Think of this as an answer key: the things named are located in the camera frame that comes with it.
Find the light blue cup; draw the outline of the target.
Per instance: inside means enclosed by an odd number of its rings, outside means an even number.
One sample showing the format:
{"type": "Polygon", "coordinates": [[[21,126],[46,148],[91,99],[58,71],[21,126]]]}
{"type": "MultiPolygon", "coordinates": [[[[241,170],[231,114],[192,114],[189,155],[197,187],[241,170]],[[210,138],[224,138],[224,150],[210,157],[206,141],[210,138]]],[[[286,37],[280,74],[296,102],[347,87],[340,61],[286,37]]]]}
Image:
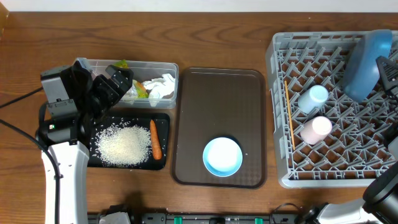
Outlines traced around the light blue cup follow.
{"type": "Polygon", "coordinates": [[[308,114],[315,108],[325,104],[329,97],[328,90],[322,85],[315,85],[298,98],[299,109],[308,114]]]}

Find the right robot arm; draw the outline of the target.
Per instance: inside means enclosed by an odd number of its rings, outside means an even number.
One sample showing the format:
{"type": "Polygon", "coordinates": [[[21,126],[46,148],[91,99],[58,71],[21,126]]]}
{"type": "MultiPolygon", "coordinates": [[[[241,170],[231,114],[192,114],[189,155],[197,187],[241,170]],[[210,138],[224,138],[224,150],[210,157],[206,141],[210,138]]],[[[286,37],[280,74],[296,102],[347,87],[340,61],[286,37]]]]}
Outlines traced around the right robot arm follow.
{"type": "MultiPolygon", "coordinates": [[[[376,64],[385,92],[397,102],[397,63],[380,56],[376,64]]],[[[362,199],[313,207],[295,223],[397,223],[397,123],[384,132],[384,146],[396,163],[371,182],[362,199]]]]}

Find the white rice pile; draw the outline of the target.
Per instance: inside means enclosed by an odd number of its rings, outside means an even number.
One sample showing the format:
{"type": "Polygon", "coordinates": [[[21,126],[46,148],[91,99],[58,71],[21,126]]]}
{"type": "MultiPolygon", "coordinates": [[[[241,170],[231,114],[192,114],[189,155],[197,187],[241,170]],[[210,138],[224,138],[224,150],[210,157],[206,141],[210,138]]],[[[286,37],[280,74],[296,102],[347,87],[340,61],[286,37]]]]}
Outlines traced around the white rice pile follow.
{"type": "Polygon", "coordinates": [[[104,165],[127,167],[147,162],[150,148],[150,132],[138,125],[112,124],[96,133],[91,143],[95,157],[104,165]]]}

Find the clear plastic bin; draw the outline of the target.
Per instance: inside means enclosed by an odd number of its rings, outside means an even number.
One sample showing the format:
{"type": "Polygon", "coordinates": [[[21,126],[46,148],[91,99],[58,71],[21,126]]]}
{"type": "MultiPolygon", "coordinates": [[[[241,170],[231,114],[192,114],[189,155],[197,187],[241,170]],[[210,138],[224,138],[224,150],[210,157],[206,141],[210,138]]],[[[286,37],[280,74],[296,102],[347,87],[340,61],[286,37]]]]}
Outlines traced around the clear plastic bin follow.
{"type": "Polygon", "coordinates": [[[127,60],[127,66],[133,71],[134,79],[140,83],[162,78],[163,74],[170,74],[175,79],[171,94],[161,99],[130,98],[121,99],[116,107],[120,108],[147,108],[172,109],[176,105],[178,92],[178,65],[170,62],[146,62],[127,60]]]}

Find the orange carrot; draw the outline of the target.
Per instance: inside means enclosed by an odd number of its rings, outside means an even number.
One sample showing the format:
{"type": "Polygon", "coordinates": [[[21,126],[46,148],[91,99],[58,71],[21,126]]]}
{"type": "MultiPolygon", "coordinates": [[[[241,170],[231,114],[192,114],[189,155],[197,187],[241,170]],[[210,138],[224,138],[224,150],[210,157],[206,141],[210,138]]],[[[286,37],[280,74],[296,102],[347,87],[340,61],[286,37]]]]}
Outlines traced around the orange carrot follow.
{"type": "Polygon", "coordinates": [[[159,137],[157,134],[157,128],[154,120],[150,121],[150,139],[152,146],[152,155],[155,160],[160,160],[162,158],[162,149],[159,142],[159,137]]]}

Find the pink cup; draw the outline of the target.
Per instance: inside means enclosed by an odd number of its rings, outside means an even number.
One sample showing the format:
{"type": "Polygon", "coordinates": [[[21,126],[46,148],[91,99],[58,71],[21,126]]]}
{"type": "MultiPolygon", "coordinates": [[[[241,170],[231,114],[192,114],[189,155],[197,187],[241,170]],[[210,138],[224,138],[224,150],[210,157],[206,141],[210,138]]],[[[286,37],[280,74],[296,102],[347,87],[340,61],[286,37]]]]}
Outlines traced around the pink cup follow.
{"type": "Polygon", "coordinates": [[[304,124],[300,136],[307,144],[315,145],[331,133],[332,127],[327,117],[317,116],[304,124]]]}

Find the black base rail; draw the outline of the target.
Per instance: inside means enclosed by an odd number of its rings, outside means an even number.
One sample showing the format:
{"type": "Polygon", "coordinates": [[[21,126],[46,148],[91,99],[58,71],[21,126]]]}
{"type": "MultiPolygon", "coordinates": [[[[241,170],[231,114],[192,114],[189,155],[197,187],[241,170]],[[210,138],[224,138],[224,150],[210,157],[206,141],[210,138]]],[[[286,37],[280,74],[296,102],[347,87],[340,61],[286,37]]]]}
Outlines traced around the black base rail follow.
{"type": "Polygon", "coordinates": [[[270,215],[237,215],[210,213],[169,213],[153,210],[150,213],[136,213],[128,205],[112,205],[100,213],[89,213],[89,224],[130,223],[130,224],[271,224],[295,223],[298,215],[272,213],[270,215]]]}

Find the black plastic tray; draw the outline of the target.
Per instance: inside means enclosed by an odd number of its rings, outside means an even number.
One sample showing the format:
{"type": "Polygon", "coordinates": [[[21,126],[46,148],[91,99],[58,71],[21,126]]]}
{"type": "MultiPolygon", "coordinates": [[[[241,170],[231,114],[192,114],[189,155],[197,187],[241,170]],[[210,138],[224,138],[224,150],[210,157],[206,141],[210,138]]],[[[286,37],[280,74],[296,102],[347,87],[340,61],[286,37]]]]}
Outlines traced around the black plastic tray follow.
{"type": "Polygon", "coordinates": [[[169,126],[170,126],[170,117],[165,113],[132,113],[132,114],[123,114],[123,113],[114,113],[111,116],[105,118],[100,124],[97,124],[92,132],[90,139],[90,158],[88,161],[89,167],[100,167],[100,168],[122,168],[122,169],[142,169],[142,170],[161,170],[166,163],[166,154],[167,154],[167,146],[168,146],[168,138],[169,138],[169,126]],[[105,128],[110,127],[112,124],[120,125],[122,123],[127,123],[127,126],[138,125],[143,128],[147,128],[150,132],[150,121],[154,120],[157,134],[159,137],[160,146],[162,149],[162,158],[160,160],[155,160],[152,155],[152,146],[149,148],[149,158],[147,162],[137,165],[137,166],[127,166],[127,167],[116,167],[116,166],[107,166],[102,163],[102,161],[95,157],[94,151],[91,150],[91,143],[93,143],[93,138],[96,133],[104,130],[105,128]]]}

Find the light blue rice bowl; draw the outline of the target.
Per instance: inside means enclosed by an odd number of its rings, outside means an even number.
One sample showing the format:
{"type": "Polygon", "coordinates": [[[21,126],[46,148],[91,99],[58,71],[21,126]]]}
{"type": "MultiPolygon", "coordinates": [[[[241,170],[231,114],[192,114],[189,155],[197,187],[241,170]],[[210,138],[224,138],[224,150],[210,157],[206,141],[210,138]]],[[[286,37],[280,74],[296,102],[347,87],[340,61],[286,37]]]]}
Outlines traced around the light blue rice bowl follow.
{"type": "Polygon", "coordinates": [[[218,137],[207,143],[202,159],[209,173],[217,177],[229,177],[240,169],[243,163],[243,152],[236,141],[218,137]]]}

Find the dark blue plate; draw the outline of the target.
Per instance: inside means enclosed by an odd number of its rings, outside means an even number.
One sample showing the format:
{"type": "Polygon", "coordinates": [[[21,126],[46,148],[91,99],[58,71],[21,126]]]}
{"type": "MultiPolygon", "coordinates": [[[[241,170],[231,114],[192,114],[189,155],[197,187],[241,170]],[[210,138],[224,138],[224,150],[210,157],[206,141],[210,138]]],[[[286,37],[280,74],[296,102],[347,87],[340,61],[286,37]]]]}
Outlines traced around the dark blue plate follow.
{"type": "Polygon", "coordinates": [[[388,57],[392,47],[392,31],[373,30],[356,44],[343,75],[343,92],[353,101],[364,101],[376,86],[380,74],[376,59],[388,57]]]}

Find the grey dishwasher rack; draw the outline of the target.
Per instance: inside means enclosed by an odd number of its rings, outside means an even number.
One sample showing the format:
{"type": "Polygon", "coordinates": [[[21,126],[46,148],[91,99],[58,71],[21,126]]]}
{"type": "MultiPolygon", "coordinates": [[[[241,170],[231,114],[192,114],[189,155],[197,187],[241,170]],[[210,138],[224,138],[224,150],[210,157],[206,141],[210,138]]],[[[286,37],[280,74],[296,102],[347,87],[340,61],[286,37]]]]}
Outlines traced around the grey dishwasher rack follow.
{"type": "Polygon", "coordinates": [[[365,31],[279,32],[266,52],[274,116],[277,176],[285,188],[366,187],[395,163],[384,146],[384,132],[397,122],[397,102],[378,83],[357,103],[343,92],[346,64],[365,31]],[[295,151],[290,138],[284,80],[287,81],[295,151]],[[324,86],[325,104],[308,114],[298,98],[315,85],[324,86]],[[327,117],[331,133],[315,145],[300,132],[306,122],[327,117]]]}

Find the yellow green snack wrapper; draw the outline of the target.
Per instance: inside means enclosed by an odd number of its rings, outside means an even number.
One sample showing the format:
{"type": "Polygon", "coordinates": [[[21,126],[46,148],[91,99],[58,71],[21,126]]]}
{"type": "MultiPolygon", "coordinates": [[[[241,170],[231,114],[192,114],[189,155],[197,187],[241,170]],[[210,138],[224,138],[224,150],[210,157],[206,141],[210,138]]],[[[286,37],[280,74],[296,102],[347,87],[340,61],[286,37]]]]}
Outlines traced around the yellow green snack wrapper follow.
{"type": "MultiPolygon", "coordinates": [[[[114,63],[114,66],[119,68],[129,68],[125,60],[120,60],[114,63]]],[[[123,101],[133,101],[137,98],[148,98],[149,94],[144,85],[136,80],[132,81],[133,86],[122,97],[123,101]]]]}

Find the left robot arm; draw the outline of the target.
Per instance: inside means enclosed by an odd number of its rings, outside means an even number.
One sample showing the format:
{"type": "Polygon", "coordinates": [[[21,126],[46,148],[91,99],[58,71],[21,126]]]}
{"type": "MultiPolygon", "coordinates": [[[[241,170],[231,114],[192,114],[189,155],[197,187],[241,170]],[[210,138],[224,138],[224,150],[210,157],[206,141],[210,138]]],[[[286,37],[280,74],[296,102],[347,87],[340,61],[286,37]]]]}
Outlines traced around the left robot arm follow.
{"type": "Polygon", "coordinates": [[[47,102],[39,109],[36,140],[43,147],[46,223],[88,223],[91,131],[132,87],[134,76],[115,65],[105,72],[96,75],[87,59],[77,58],[40,75],[47,102]]]}

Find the white napkin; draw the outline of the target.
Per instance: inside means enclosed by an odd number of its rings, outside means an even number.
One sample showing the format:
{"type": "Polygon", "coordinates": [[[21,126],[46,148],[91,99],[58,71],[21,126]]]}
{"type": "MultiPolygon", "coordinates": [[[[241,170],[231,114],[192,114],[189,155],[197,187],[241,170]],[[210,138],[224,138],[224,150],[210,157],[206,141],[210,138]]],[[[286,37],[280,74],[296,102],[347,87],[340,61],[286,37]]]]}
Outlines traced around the white napkin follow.
{"type": "Polygon", "coordinates": [[[151,107],[155,107],[160,99],[174,92],[175,78],[171,74],[165,73],[161,78],[144,81],[142,84],[149,91],[148,99],[151,107]]]}

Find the wooden chopstick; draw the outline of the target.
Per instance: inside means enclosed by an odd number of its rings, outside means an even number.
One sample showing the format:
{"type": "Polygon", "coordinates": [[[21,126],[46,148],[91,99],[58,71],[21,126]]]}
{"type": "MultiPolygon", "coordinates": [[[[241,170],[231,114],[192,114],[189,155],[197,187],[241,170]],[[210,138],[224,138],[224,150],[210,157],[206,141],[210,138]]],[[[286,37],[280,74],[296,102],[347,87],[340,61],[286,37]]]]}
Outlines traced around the wooden chopstick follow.
{"type": "Polygon", "coordinates": [[[285,98],[287,101],[287,112],[288,112],[288,118],[289,118],[290,138],[291,138],[291,142],[292,142],[293,151],[295,151],[295,138],[294,138],[294,129],[293,129],[293,124],[292,124],[292,113],[291,113],[291,107],[290,107],[288,84],[287,84],[286,80],[284,80],[284,88],[285,88],[285,98]]]}

